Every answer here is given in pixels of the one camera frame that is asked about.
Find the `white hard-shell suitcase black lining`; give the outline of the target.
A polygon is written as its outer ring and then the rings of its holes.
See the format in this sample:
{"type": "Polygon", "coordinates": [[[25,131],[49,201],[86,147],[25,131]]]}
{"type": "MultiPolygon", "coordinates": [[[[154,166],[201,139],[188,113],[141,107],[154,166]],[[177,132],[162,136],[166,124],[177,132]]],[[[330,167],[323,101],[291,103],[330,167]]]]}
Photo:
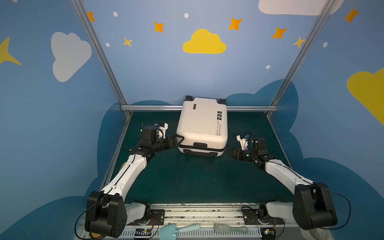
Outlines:
{"type": "Polygon", "coordinates": [[[180,152],[220,157],[228,142],[228,107],[225,99],[186,96],[176,131],[180,152]]]}

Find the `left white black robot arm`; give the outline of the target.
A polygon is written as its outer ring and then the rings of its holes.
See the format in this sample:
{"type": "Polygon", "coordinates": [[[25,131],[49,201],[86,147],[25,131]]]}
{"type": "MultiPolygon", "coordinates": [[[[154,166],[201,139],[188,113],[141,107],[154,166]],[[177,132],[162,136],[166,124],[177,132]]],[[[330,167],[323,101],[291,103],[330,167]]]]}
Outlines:
{"type": "Polygon", "coordinates": [[[166,136],[167,128],[166,123],[145,126],[140,142],[132,149],[118,174],[101,191],[93,191],[89,195],[83,215],[86,217],[85,230],[89,232],[91,240],[95,239],[96,234],[100,239],[118,238],[126,225],[135,221],[144,224],[150,221],[149,204],[134,202],[125,205],[125,198],[157,152],[176,148],[185,139],[177,134],[166,136]]]}

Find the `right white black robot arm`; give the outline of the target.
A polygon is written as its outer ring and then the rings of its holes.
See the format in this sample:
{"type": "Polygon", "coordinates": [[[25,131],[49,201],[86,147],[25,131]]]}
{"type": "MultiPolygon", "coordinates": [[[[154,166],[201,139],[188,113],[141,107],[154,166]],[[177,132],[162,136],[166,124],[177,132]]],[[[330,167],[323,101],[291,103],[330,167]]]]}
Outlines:
{"type": "Polygon", "coordinates": [[[228,154],[235,160],[254,162],[259,169],[282,183],[294,196],[291,203],[272,201],[263,203],[257,210],[258,221],[269,224],[273,219],[294,221],[303,230],[335,226],[338,218],[331,191],[323,183],[315,183],[303,177],[269,155],[265,139],[250,139],[248,135],[238,135],[239,148],[228,154]]]}

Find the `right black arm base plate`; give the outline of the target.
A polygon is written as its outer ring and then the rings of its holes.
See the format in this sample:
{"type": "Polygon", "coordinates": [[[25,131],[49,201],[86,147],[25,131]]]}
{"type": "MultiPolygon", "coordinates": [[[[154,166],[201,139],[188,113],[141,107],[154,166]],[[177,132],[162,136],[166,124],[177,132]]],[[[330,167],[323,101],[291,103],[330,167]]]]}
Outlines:
{"type": "Polygon", "coordinates": [[[266,216],[265,218],[259,217],[258,210],[245,208],[241,209],[243,213],[243,219],[245,225],[283,225],[284,220],[280,218],[270,218],[266,216]]]}

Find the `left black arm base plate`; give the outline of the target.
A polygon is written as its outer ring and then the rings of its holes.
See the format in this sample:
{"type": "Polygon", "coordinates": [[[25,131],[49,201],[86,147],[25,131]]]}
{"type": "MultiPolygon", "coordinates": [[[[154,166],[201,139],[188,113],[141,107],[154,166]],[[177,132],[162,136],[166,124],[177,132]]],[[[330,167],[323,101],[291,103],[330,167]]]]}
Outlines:
{"type": "Polygon", "coordinates": [[[155,225],[163,226],[165,221],[165,211],[164,210],[150,210],[150,212],[145,213],[144,217],[138,220],[140,225],[155,225]]]}

